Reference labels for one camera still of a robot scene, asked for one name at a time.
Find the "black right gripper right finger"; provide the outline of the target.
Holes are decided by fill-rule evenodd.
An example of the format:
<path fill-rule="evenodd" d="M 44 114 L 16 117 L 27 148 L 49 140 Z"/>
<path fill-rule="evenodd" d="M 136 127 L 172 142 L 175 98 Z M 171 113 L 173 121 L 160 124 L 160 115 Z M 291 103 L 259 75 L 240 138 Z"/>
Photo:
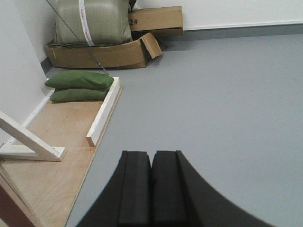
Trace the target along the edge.
<path fill-rule="evenodd" d="M 222 196 L 180 151 L 157 151 L 152 162 L 152 226 L 268 227 Z"/>

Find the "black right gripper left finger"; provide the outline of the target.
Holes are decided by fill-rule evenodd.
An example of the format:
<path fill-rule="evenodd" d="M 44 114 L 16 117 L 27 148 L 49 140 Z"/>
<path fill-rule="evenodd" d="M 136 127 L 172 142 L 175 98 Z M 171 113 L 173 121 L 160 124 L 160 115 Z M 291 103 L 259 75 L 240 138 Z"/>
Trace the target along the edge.
<path fill-rule="evenodd" d="M 151 216 L 151 164 L 143 151 L 123 151 L 102 193 L 79 227 L 148 227 Z"/>

